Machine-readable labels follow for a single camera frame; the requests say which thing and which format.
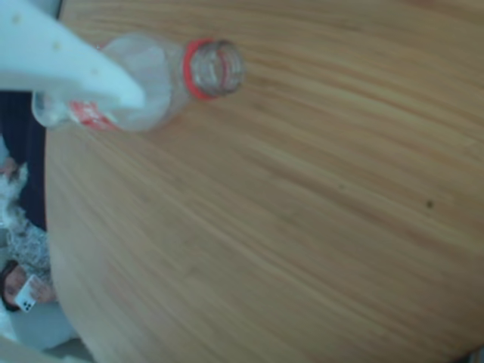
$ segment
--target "red label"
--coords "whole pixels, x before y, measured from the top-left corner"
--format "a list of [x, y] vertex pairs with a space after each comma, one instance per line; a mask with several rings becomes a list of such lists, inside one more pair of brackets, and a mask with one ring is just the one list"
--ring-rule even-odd
[[95, 102], [72, 101], [69, 105], [77, 121], [90, 129], [102, 131], [119, 129], [108, 116], [98, 109]]

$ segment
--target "wood grain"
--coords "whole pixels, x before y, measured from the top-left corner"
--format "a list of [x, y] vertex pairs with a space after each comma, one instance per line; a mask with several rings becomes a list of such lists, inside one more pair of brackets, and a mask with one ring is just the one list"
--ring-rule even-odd
[[48, 136], [60, 300], [111, 362], [445, 362], [484, 343], [484, 2], [69, 0], [239, 44], [238, 94]]

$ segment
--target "bottle neck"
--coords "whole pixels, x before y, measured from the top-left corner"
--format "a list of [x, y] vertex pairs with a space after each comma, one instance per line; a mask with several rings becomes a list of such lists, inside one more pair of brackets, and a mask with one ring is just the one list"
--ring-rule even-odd
[[199, 40], [188, 44], [183, 72], [188, 91], [207, 100], [237, 91], [244, 80], [245, 67], [234, 44]]

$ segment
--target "red bottle ring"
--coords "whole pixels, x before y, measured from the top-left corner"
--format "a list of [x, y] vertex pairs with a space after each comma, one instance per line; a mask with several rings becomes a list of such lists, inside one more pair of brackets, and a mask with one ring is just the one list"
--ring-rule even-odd
[[212, 100], [213, 96], [210, 96], [204, 92], [202, 92], [194, 83], [194, 77], [191, 72], [191, 59], [194, 57], [195, 53], [197, 53], [198, 49], [202, 45], [206, 43], [212, 42], [213, 39], [198, 39], [194, 40], [193, 42], [189, 42], [187, 45], [187, 49], [185, 52], [185, 57], [183, 59], [183, 77], [185, 78], [185, 85], [188, 88], [188, 91], [199, 100]]

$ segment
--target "smartphone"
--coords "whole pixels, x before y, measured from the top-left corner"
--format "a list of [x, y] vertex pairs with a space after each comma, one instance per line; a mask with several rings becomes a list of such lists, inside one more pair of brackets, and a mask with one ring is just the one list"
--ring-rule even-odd
[[32, 309], [32, 307], [36, 304], [36, 301], [32, 298], [32, 287], [30, 286], [30, 283], [34, 280], [40, 281], [37, 276], [30, 276], [14, 299], [17, 306], [23, 312], [29, 312], [30, 309]]

